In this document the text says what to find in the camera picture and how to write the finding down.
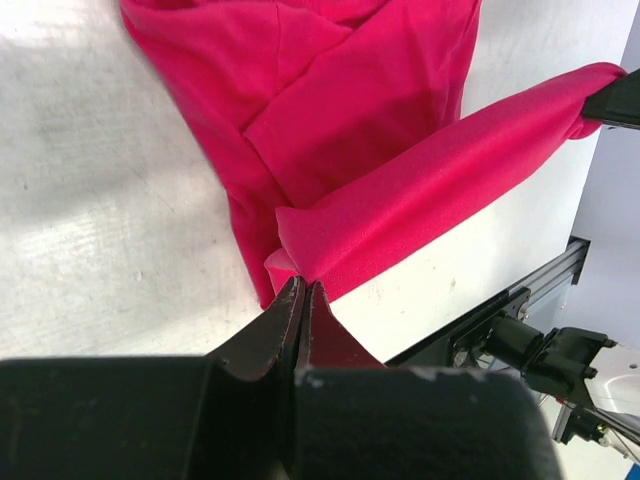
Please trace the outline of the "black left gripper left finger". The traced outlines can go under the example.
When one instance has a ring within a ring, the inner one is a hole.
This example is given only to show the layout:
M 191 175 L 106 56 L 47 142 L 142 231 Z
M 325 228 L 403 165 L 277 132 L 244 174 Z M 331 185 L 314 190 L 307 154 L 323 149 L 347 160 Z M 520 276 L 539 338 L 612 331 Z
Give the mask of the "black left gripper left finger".
M 205 355 L 6 359 L 5 479 L 280 479 L 305 283 Z

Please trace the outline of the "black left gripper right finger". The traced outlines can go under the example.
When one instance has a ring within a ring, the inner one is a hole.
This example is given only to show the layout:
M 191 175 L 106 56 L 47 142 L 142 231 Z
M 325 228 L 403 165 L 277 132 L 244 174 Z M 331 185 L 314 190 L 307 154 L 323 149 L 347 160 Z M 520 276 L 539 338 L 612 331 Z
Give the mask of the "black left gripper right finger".
M 558 479 L 545 420 L 515 378 L 386 367 L 333 315 L 305 302 L 294 371 L 297 479 Z

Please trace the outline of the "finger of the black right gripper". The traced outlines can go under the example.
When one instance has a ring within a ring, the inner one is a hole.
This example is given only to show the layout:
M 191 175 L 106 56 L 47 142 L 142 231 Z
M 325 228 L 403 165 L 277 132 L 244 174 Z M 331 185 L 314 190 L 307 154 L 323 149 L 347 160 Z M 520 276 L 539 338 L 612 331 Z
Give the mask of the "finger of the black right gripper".
M 640 71 L 621 77 L 589 96 L 581 110 L 583 118 L 610 127 L 640 127 Z

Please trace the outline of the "pink t-shirt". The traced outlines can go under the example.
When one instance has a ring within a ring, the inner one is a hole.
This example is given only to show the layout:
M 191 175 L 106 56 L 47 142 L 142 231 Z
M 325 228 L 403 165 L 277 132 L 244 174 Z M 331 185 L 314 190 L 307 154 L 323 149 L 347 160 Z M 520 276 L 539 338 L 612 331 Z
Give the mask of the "pink t-shirt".
M 468 219 L 598 123 L 596 63 L 461 113 L 476 1 L 124 1 L 228 197 L 262 306 L 337 299 Z

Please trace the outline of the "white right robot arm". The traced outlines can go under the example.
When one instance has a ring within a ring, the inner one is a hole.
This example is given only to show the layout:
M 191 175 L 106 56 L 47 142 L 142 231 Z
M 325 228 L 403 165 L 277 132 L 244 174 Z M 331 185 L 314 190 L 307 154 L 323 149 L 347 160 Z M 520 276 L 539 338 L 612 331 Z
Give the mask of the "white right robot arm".
M 530 177 L 565 141 L 600 125 L 639 127 L 639 74 L 596 63 L 504 100 L 514 142 L 491 182 L 506 192 Z M 561 404 L 553 439 L 578 437 L 639 457 L 639 353 L 605 333 L 579 327 L 541 330 L 527 319 L 580 281 L 590 243 L 572 237 L 558 256 L 451 324 L 389 360 L 393 367 L 476 367 L 483 356 Z

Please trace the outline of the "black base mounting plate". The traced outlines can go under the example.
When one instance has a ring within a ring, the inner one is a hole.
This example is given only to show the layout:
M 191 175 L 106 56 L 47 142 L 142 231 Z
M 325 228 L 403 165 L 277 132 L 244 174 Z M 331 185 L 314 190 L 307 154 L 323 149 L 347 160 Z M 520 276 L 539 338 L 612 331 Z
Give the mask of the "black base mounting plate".
M 448 340 L 449 359 L 446 365 L 454 368 L 487 369 L 493 356 L 486 350 L 486 342 L 494 324 L 501 318 L 522 321 L 528 309 L 531 290 L 520 287 L 513 293 L 502 292 L 497 299 L 468 312 L 454 328 Z

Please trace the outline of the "aluminium front frame rail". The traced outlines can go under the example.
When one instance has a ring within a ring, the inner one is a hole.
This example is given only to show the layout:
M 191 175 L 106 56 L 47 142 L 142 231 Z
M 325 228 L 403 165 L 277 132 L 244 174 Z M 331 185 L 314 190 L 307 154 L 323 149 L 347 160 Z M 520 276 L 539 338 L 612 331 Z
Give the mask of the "aluminium front frame rail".
M 578 283 L 589 247 L 590 242 L 588 240 L 572 237 L 564 253 L 395 355 L 386 362 L 386 365 L 388 367 L 450 367 L 446 365 L 449 359 L 448 340 L 454 328 L 461 323 L 461 318 L 487 300 L 497 299 L 502 292 L 513 293 L 520 287 L 526 287 L 531 290 L 528 309 L 520 322 L 527 323 L 543 331 L 550 329 L 554 319 L 554 314 L 550 311 L 551 305 L 560 304 L 567 290 Z M 504 366 L 504 363 L 495 360 L 493 357 L 492 363 L 487 369 L 499 370 Z

